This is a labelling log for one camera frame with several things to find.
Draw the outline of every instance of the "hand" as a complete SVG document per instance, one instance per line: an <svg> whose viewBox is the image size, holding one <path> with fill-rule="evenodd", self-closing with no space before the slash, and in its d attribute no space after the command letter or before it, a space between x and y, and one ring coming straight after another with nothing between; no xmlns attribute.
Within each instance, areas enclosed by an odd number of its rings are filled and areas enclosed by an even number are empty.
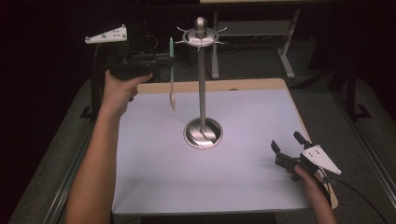
<svg viewBox="0 0 396 224"><path fill-rule="evenodd" d="M101 111L117 117L122 116L127 109L130 99L138 94L137 85L148 81L151 77L152 74L147 74L124 81L111 76L109 70L106 70Z"/></svg>
<svg viewBox="0 0 396 224"><path fill-rule="evenodd" d="M305 195L308 200L310 206L315 208L317 206L329 205L326 197L323 195L321 190L318 187L317 182L313 179L313 177L300 165L296 165L294 167L295 172L299 175L304 181ZM320 179L320 174L315 173L317 179Z"/></svg>

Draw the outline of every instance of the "white triangular tag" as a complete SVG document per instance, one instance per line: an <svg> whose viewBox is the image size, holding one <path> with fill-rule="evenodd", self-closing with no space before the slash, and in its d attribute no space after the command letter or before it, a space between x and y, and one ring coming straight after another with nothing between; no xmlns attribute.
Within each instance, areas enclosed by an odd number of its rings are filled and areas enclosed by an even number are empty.
<svg viewBox="0 0 396 224"><path fill-rule="evenodd" d="M341 170L337 168L334 162L332 162L326 152L324 152L319 145L304 150L303 155L316 166L322 167L336 175L341 174Z"/></svg>
<svg viewBox="0 0 396 224"><path fill-rule="evenodd" d="M85 43L87 44L97 44L106 42L117 42L127 40L126 27L122 25L120 28L105 32L101 35L96 35L93 37L85 37Z"/></svg>

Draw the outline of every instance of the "cable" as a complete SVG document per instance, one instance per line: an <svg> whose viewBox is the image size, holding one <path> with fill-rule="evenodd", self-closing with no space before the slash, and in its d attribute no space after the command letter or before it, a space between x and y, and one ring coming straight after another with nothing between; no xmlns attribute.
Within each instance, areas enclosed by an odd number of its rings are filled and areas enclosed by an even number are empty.
<svg viewBox="0 0 396 224"><path fill-rule="evenodd" d="M326 185L327 185L327 191L330 192L330 185L329 185L329 178L327 177L327 175L324 173L322 168L319 168L320 172L323 174L324 178L326 179Z"/></svg>
<svg viewBox="0 0 396 224"><path fill-rule="evenodd" d="M376 211L376 213L381 217L382 221L384 223L388 224L388 222L385 220L384 216L382 216L382 214L379 212L379 210L362 193L360 193L358 190L356 190L352 186L348 185L344 181L341 181L341 180L338 180L338 179L335 179L335 178L332 178L332 179L335 180L337 183L339 183L339 184L351 189L352 191L357 193L359 196L361 196L363 198L363 200L366 201Z"/></svg>

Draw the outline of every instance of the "table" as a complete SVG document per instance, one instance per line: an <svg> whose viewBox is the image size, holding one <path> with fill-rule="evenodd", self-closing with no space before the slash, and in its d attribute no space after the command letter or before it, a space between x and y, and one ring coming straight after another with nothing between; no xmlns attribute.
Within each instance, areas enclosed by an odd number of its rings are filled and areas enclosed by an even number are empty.
<svg viewBox="0 0 396 224"><path fill-rule="evenodd" d="M201 0L203 4L221 4L221 3L251 3L251 2L289 2L282 0ZM297 20L300 14L300 9L295 8L293 15L288 20L282 21L218 21L218 12L214 13L214 29L223 30L220 36L240 36L240 35L283 35L286 37L285 43L282 48L277 50L279 59L282 62L283 68L285 69L286 76L290 79L295 78L289 59L287 56L289 45L294 33L294 29L297 24ZM212 51L212 78L219 78L219 62L217 45L213 45Z"/></svg>
<svg viewBox="0 0 396 224"><path fill-rule="evenodd" d="M201 215L278 212L307 207L300 183L275 165L273 139L298 157L292 136L308 139L282 79L206 82L206 114L222 126L221 142L208 150L190 147L182 133L198 118L198 83L139 86L120 122L117 215ZM333 207L338 202L332 195Z"/></svg>

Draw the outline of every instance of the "metal frame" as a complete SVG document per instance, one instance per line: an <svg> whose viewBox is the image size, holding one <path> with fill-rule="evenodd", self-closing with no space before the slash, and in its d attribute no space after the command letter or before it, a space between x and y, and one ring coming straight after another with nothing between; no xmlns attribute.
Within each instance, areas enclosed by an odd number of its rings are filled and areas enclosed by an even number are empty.
<svg viewBox="0 0 396 224"><path fill-rule="evenodd" d="M279 31L279 28L277 27L280 23L282 23L284 21L263 21L262 23L265 23L266 25L273 24L274 27L276 27L277 29L275 31L268 29L268 30L257 31L255 33L250 32L249 34L227 34L227 32L224 32L224 34L222 34L222 35L223 36L225 36L225 35L283 35L283 36L285 36L286 42L282 48L277 50L277 52L278 52L280 61L282 62L283 68L285 69L286 76L289 79L294 79L295 75L294 75L294 72L293 72L291 65L289 63L287 53L289 50L290 42L293 37L294 29L296 27L299 15L300 15L300 9L299 8L294 9L293 16L292 16L291 20L288 21L289 27L287 28L286 32L282 31L282 29L280 29L280 31ZM213 23L214 30L220 29L217 11L214 12L213 21L214 21L214 23ZM218 49L217 49L216 44L213 45L213 49L212 49L212 79L219 79Z"/></svg>

